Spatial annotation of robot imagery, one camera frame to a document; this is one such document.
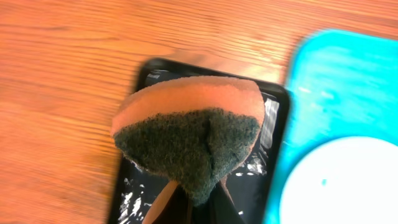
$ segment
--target black plastic tray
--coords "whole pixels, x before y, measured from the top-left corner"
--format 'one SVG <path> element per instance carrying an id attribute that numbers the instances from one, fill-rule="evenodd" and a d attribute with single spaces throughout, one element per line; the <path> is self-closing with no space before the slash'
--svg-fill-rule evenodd
<path id="1" fill-rule="evenodd" d="M 137 87 L 132 92 L 150 85 L 147 76 L 157 72 L 168 72 L 172 77 L 171 79 L 176 78 L 176 75 L 177 77 L 213 75 L 250 79 L 162 58 L 153 58 L 141 67 Z M 261 223 L 264 217 L 267 194 L 290 107 L 289 96 L 282 86 L 259 80 L 253 81 L 259 86 L 264 102 L 270 99 L 278 102 L 279 107 L 275 119 L 275 128 L 272 127 L 273 132 L 271 130 L 272 144 L 265 146 L 261 144 L 263 142 L 260 142 L 259 138 L 251 155 L 246 160 L 248 167 L 251 166 L 250 168 L 254 169 L 254 172 L 247 170 L 248 167 L 239 167 L 227 180 L 226 185 L 235 208 L 247 224 Z M 255 174 L 256 167 L 253 167 L 255 165 L 253 161 L 260 161 L 264 170 Z M 120 224 L 141 223 L 150 205 L 168 182 L 166 179 L 137 170 L 134 164 L 125 158 L 121 158 L 116 181 L 108 223 Z"/>

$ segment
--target wood grain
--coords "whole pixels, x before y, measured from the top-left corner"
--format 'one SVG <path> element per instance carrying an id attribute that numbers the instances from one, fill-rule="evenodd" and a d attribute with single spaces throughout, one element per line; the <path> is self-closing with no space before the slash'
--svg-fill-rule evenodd
<path id="1" fill-rule="evenodd" d="M 398 39 L 396 0 L 0 0 L 0 222 L 103 223 L 109 124 L 165 57 L 283 83 L 306 35 Z"/>

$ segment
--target blue cutting board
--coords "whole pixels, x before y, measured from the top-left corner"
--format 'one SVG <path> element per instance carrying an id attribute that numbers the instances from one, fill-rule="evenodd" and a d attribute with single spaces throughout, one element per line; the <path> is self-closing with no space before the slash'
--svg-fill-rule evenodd
<path id="1" fill-rule="evenodd" d="M 296 51 L 286 89 L 292 107 L 266 224 L 280 223 L 285 182 L 301 158 L 319 145 L 348 136 L 398 145 L 398 42 L 343 30 L 319 32 Z"/>

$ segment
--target white plate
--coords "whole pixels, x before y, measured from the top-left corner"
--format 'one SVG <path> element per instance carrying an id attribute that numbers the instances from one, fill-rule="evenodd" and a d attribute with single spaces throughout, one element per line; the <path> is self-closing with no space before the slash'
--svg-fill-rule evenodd
<path id="1" fill-rule="evenodd" d="M 398 147 L 367 137 L 317 147 L 287 179 L 280 223 L 398 223 Z"/>

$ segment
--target wooden table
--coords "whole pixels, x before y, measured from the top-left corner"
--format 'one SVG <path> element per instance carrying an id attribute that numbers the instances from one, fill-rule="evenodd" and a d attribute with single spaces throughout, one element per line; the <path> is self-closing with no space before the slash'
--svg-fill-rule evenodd
<path id="1" fill-rule="evenodd" d="M 283 83 L 295 46 L 329 27 L 398 39 L 398 2 L 0 0 L 0 222 L 104 223 L 110 120 L 143 61 Z"/>

